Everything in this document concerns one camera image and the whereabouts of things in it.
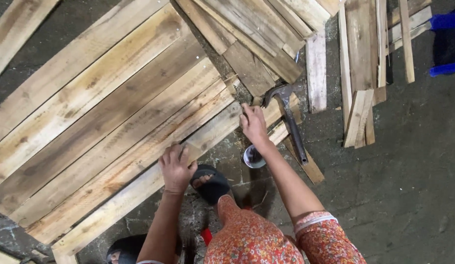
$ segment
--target person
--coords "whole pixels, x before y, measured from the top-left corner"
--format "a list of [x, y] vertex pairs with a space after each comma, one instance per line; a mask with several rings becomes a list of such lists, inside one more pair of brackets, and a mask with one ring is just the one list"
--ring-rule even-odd
[[[165, 190], [147, 236], [133, 254], [132, 264], [177, 263], [177, 223], [185, 190], [191, 184], [213, 206], [223, 225], [207, 247], [205, 263], [304, 263], [301, 250], [312, 264], [358, 263], [365, 260], [348, 240], [336, 218], [325, 211], [316, 195], [307, 187], [279, 153], [267, 135], [260, 107], [242, 105], [243, 133], [266, 161], [281, 199], [294, 225], [296, 241], [286, 237], [260, 215], [240, 209], [226, 178], [209, 165], [188, 164], [188, 149], [168, 147], [160, 157]], [[122, 251], [109, 253], [109, 262], [123, 261]]]

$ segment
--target concrete floor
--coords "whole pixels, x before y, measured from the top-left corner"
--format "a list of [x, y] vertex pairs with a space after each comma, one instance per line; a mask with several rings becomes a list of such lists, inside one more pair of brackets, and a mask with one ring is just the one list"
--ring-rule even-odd
[[[11, 0], [0, 0], [0, 15]], [[18, 52], [0, 77], [0, 103], [35, 70], [89, 27], [119, 0], [63, 0]], [[455, 9], [455, 0], [435, 1], [433, 13]], [[376, 143], [360, 149], [342, 147], [340, 61], [337, 19], [327, 23], [328, 110], [307, 113], [307, 95], [298, 93], [304, 122], [301, 132], [307, 150], [324, 172], [314, 186], [291, 154], [280, 151], [338, 219], [368, 263], [455, 263], [455, 74], [431, 78], [433, 33], [412, 41], [416, 81], [407, 85], [403, 51], [393, 55], [393, 81], [388, 99], [374, 107]], [[199, 38], [219, 71], [230, 68]], [[239, 101], [249, 95], [239, 88]], [[240, 203], [258, 204], [255, 211], [285, 233], [292, 226], [266, 169], [249, 170], [240, 161], [246, 146], [237, 130], [205, 154], [199, 162], [216, 166], [231, 180]], [[116, 239], [147, 232], [161, 193], [151, 196], [78, 254], [80, 264], [104, 263]], [[182, 236], [199, 234], [202, 223], [212, 232], [220, 226], [213, 211], [189, 190], [183, 204]], [[198, 261], [205, 246], [198, 239]], [[40, 260], [31, 251], [51, 255], [11, 220], [0, 215], [0, 249], [18, 258]]]

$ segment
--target claw hammer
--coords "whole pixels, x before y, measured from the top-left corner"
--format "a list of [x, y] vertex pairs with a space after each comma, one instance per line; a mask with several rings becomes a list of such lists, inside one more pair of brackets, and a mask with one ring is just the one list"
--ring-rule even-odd
[[289, 97], [291, 93], [293, 93], [293, 85], [286, 84], [272, 88], [266, 93], [263, 106], [267, 107], [275, 95], [282, 100], [283, 108], [285, 110], [286, 123], [288, 124], [289, 132], [293, 137], [293, 146], [295, 153], [298, 157], [298, 160], [301, 162], [301, 165], [307, 165], [309, 161], [307, 160], [306, 152], [304, 151], [303, 141], [301, 140], [301, 135], [299, 134], [299, 129], [297, 127], [296, 121], [294, 120], [291, 107], [289, 107]]

